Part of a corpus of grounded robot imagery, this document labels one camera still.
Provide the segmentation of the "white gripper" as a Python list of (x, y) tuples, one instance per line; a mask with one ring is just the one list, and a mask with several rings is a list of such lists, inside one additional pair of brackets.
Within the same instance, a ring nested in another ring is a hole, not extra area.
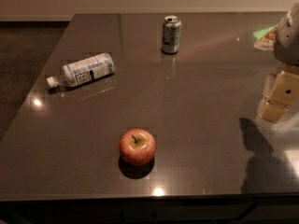
[[(278, 23), (274, 54), (283, 63), (299, 65), (299, 2)], [(277, 74), (270, 74), (264, 83), (258, 117), (278, 122), (298, 100), (298, 70), (281, 70)]]

